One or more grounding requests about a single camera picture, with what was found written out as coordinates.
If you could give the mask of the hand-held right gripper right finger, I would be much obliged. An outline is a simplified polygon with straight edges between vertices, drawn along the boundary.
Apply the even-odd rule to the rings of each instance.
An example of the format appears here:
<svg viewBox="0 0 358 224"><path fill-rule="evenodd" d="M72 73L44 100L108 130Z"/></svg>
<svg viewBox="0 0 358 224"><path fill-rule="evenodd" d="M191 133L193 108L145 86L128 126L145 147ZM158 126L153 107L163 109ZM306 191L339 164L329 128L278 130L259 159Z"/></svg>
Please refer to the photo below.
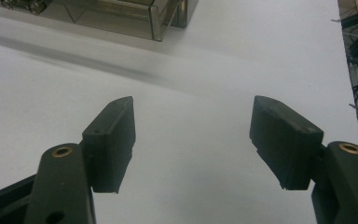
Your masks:
<svg viewBox="0 0 358 224"><path fill-rule="evenodd" d="M249 133L283 189L306 190L318 224L358 224L358 146L324 132L284 103L257 95Z"/></svg>

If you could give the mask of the clear acrylic box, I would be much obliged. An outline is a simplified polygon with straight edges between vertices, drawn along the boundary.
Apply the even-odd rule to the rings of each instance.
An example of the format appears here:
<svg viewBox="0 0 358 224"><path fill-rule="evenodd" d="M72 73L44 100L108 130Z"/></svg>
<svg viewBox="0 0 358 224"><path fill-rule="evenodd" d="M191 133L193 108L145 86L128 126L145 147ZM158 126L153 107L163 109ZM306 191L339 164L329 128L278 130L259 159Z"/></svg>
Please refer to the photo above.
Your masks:
<svg viewBox="0 0 358 224"><path fill-rule="evenodd" d="M199 0L0 0L0 7L123 35L161 41L186 28Z"/></svg>

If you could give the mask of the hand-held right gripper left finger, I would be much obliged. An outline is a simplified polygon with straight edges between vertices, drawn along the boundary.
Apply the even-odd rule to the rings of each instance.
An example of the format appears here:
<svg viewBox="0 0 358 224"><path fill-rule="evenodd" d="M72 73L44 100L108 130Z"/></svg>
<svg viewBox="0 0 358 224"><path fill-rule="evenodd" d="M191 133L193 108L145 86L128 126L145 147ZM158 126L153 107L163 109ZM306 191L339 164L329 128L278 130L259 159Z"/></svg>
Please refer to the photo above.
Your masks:
<svg viewBox="0 0 358 224"><path fill-rule="evenodd" d="M96 224L92 194L119 191L135 139L133 98L127 96L109 103L80 143L45 151L24 224Z"/></svg>

